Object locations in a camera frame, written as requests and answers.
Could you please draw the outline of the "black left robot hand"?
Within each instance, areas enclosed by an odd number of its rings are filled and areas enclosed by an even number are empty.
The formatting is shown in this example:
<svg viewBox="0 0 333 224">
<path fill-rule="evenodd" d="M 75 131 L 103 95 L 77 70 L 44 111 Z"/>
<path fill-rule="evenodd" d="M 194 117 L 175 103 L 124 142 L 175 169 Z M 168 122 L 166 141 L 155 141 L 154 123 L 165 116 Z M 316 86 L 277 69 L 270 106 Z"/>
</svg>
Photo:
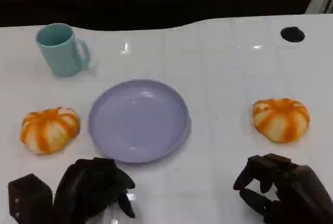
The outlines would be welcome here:
<svg viewBox="0 0 333 224">
<path fill-rule="evenodd" d="M 133 179 L 113 159 L 78 159 L 67 168 L 56 190 L 54 223 L 87 223 L 114 203 L 135 218 L 127 196 L 134 188 Z"/>
</svg>

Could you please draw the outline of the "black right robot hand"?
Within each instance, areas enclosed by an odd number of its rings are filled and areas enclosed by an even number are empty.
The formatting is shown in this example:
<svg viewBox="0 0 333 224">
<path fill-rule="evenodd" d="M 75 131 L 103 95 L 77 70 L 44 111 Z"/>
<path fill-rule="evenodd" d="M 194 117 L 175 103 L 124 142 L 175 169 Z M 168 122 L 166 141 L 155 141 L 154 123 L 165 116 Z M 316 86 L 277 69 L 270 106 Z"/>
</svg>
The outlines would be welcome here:
<svg viewBox="0 0 333 224">
<path fill-rule="evenodd" d="M 234 190 L 264 223 L 332 223 L 332 199 L 307 165 L 276 154 L 251 156 Z"/>
</svg>

